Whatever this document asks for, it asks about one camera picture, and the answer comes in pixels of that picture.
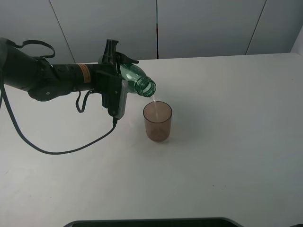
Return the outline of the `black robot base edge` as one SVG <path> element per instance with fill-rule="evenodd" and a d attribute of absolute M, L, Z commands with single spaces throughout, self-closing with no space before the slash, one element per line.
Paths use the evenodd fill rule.
<path fill-rule="evenodd" d="M 167 218 L 128 220 L 78 220 L 65 227 L 241 227 L 228 218 Z"/>

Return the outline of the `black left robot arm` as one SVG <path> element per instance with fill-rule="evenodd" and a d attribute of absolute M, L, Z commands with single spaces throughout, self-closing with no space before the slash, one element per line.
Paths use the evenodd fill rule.
<path fill-rule="evenodd" d="M 138 61 L 117 52 L 118 41 L 107 40 L 98 63 L 79 64 L 51 64 L 47 59 L 53 58 L 54 53 L 32 57 L 20 51 L 29 44 L 53 49 L 43 41 L 27 40 L 17 45 L 9 39 L 1 38 L 0 69 L 4 84 L 26 91 L 31 98 L 41 102 L 72 92 L 87 91 L 87 95 L 99 93 L 108 114 L 117 119 L 122 118 L 128 85 L 122 77 L 120 65 L 138 64 Z"/>

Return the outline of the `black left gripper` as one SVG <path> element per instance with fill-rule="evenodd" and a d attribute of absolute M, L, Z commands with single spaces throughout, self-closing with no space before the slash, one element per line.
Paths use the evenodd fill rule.
<path fill-rule="evenodd" d="M 94 93 L 102 95 L 102 106 L 107 109 L 110 116 L 123 116 L 122 76 L 120 64 L 138 64 L 125 54 L 117 52 L 117 40 L 108 39 L 103 55 L 98 63 L 90 66 L 93 71 L 92 88 Z"/>

